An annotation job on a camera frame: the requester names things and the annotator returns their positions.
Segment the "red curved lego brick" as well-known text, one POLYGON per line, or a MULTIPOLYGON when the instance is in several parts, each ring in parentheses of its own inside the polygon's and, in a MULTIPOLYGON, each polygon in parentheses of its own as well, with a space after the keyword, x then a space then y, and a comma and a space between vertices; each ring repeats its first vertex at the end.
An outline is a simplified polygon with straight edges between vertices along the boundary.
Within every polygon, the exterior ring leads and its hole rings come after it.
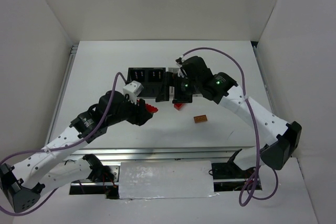
POLYGON ((156 108, 156 107, 154 107, 154 106, 152 106, 150 104, 147 104, 147 103, 145 104, 145 108, 147 109, 147 111, 149 113, 152 113, 152 114, 154 114, 154 113, 156 113, 156 112, 159 111, 158 108, 156 108))

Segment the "red rectangular lego brick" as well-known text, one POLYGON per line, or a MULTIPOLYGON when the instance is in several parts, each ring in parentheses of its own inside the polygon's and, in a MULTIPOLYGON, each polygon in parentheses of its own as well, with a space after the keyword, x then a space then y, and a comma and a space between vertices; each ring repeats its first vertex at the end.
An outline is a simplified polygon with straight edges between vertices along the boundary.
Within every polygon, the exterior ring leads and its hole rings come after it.
POLYGON ((176 103, 174 104, 174 108, 178 111, 182 109, 182 107, 185 105, 185 103, 176 103))

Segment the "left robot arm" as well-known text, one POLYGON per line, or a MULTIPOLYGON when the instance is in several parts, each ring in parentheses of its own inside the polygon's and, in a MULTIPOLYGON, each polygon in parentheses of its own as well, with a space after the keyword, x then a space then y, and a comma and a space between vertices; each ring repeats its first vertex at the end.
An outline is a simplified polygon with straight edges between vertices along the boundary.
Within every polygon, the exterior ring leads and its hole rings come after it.
POLYGON ((108 91, 97 104, 80 113, 70 125, 42 149, 30 151, 30 157, 9 165, 1 161, 1 190, 9 201, 12 216, 24 216, 35 210, 45 193, 77 180, 94 183, 116 181, 116 172, 104 166, 94 154, 86 154, 68 165, 63 160, 106 134, 108 127, 127 121, 142 126, 158 108, 143 99, 135 102, 129 95, 108 91))

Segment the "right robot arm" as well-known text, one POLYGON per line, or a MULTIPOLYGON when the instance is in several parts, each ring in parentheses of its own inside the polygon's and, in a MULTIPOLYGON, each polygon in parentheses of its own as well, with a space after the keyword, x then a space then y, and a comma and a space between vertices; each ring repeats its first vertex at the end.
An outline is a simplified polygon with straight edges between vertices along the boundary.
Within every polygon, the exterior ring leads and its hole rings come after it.
POLYGON ((172 103, 192 103, 193 95, 215 102, 242 119, 257 135, 256 146, 236 152, 230 159, 241 170, 267 165, 281 170, 299 145, 302 126, 289 123, 268 111, 253 98, 247 96, 243 87, 226 73, 213 74, 203 58, 193 56, 178 59, 178 73, 163 75, 156 102, 169 101, 170 88, 174 88, 172 103))

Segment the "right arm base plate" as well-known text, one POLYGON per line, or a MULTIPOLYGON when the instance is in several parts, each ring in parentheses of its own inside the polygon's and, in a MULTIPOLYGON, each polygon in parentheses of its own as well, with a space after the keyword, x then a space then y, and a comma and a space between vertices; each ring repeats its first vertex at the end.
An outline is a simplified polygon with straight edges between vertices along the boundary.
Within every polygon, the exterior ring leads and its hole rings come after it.
POLYGON ((223 179, 245 179, 247 180, 255 171, 255 168, 249 168, 247 170, 240 169, 234 163, 212 163, 212 168, 208 173, 213 177, 214 180, 223 179))

